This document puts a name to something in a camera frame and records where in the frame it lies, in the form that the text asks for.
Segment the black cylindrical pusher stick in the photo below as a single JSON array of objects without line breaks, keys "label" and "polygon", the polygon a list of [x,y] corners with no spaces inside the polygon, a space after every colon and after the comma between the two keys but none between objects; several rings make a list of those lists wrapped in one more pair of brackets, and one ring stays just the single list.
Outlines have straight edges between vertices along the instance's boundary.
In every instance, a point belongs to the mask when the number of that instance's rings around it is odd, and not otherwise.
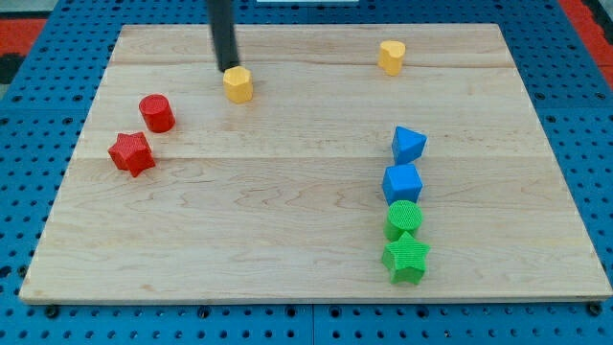
[{"label": "black cylindrical pusher stick", "polygon": [[239,66],[233,4],[231,0],[207,0],[206,3],[217,69],[225,72]]}]

